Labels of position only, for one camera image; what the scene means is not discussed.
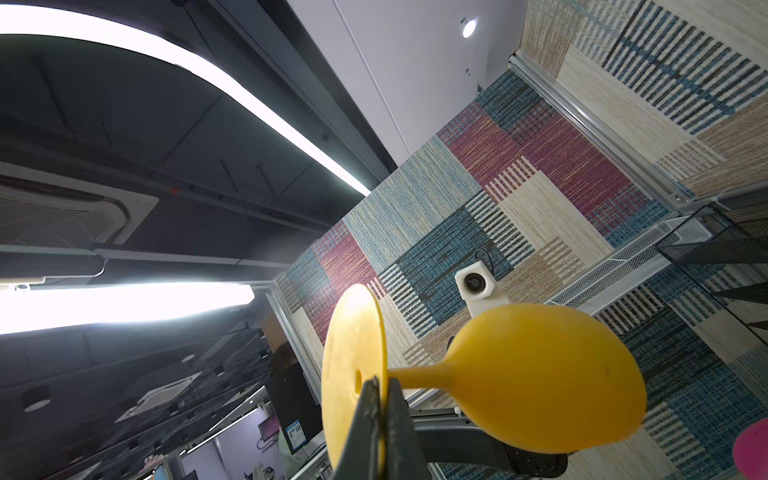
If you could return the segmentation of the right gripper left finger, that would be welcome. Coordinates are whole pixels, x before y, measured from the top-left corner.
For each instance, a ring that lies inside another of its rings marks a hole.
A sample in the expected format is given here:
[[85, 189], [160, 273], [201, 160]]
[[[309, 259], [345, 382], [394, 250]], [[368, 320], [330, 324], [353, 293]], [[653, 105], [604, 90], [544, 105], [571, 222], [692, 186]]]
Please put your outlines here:
[[335, 480], [375, 480], [379, 472], [382, 417], [379, 380], [367, 380], [361, 389], [344, 448], [334, 467]]

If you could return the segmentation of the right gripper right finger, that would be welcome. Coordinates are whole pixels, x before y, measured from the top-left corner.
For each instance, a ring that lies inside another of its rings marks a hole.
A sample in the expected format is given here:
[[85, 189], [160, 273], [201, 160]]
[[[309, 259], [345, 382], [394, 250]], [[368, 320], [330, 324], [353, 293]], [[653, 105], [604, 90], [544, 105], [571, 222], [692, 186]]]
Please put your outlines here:
[[395, 378], [388, 380], [384, 439], [384, 479], [432, 478], [400, 382]]

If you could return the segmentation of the yellow plastic wine glass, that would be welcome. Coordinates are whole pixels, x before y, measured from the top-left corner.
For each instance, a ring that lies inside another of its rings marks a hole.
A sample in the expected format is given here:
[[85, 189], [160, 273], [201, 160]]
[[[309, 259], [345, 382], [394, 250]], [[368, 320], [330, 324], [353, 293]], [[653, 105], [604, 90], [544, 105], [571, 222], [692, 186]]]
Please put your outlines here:
[[335, 307], [324, 349], [322, 423], [333, 467], [362, 385], [373, 377], [382, 417], [380, 473], [391, 378], [402, 390], [448, 393], [486, 434], [540, 454], [622, 441], [640, 427], [647, 408], [643, 375], [629, 349], [606, 325], [564, 306], [497, 307], [469, 320], [438, 363], [391, 369], [378, 301], [356, 284]]

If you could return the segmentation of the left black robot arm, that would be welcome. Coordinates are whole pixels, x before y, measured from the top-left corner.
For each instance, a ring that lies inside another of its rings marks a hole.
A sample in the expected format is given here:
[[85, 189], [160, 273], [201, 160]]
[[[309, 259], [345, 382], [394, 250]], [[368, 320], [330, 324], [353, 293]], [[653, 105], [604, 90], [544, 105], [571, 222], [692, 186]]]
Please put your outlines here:
[[427, 463], [446, 479], [555, 479], [567, 470], [566, 454], [504, 444], [456, 409], [412, 409], [410, 415]]

